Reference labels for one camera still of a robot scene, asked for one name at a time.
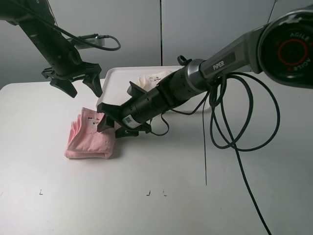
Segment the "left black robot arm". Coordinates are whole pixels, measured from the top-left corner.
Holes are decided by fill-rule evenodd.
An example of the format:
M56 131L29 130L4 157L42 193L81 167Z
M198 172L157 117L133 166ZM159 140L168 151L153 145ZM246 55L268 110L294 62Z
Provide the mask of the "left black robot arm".
M44 69L42 75L51 79L50 85L74 98L77 90L73 82L82 80L97 97L100 97L102 89L99 64L82 61L75 46L59 31L31 16L19 5L29 10L42 9L46 17L50 15L48 6L43 2L34 6L28 0L2 0L0 19L18 25L47 60L50 67Z

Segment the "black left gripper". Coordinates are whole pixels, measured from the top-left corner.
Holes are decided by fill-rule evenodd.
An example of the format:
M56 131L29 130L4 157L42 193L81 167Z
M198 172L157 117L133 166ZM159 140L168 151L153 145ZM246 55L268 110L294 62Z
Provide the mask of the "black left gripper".
M42 71L42 75L47 79L51 78L50 85L65 92L72 98L77 95L77 90L71 82L76 78L85 76L83 83L87 85L92 92L100 97L102 95L102 87L99 74L102 69L99 64L82 62L74 67L53 67L46 68Z

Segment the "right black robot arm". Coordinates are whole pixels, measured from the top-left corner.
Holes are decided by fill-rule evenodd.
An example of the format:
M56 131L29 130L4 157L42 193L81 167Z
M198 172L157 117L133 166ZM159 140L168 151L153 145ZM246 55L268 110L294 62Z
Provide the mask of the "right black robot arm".
M149 91L135 83L128 88L130 99L122 105L100 103L103 114L97 131L121 126L120 137L149 133L148 121L189 99L212 91L221 76L250 66L273 81L291 87L313 86L313 7L293 10L250 31L207 60L179 57L181 68Z

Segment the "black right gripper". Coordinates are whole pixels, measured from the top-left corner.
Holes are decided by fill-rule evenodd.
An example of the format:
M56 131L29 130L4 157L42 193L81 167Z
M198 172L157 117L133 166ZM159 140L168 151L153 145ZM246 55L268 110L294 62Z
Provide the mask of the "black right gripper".
M115 131L116 138L137 137L139 132L150 133L152 131L148 123L139 123L131 115L123 115L121 106L100 103L97 106L97 113L103 113L103 117L97 124L97 132L101 133L107 129L115 128L115 124L120 127Z

